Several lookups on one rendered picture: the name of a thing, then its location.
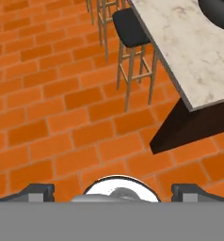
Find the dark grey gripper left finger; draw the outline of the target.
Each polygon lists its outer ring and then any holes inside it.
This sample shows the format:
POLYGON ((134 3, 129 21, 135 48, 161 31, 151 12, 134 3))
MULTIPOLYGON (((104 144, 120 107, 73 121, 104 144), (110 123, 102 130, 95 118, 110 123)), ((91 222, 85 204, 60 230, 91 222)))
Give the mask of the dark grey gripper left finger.
POLYGON ((0 202, 52 202, 55 200, 54 192, 53 184, 30 184, 18 193, 1 198, 0 202))

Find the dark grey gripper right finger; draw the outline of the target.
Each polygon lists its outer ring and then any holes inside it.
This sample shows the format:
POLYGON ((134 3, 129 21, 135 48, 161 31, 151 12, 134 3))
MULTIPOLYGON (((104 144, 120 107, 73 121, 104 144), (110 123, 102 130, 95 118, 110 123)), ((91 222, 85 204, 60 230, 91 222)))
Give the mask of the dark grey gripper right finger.
POLYGON ((171 192, 171 200, 176 202, 224 201, 223 197, 208 193, 195 184, 173 184, 171 192))

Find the dark grey bowl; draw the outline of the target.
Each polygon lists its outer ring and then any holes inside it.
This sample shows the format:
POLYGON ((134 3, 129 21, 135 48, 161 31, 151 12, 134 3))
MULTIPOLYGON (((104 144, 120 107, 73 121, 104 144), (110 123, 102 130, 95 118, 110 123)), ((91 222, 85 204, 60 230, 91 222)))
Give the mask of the dark grey bowl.
POLYGON ((198 0, 198 4, 211 23, 224 29, 224 0, 198 0))

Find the dark brown kitchen island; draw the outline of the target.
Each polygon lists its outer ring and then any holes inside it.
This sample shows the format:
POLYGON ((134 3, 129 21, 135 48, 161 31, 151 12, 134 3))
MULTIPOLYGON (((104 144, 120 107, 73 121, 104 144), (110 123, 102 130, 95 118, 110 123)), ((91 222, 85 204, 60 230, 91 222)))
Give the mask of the dark brown kitchen island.
POLYGON ((224 132, 224 30, 198 0, 130 0, 180 99, 150 142, 153 153, 224 132))

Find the round white black-rimmed object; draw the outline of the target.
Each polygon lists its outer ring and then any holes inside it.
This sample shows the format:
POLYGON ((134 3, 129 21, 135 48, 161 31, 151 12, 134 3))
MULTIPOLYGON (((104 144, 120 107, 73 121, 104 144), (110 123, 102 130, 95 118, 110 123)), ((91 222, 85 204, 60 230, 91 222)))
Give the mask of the round white black-rimmed object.
POLYGON ((90 185, 73 202, 160 202, 158 195, 146 184, 126 175, 109 175, 90 185))

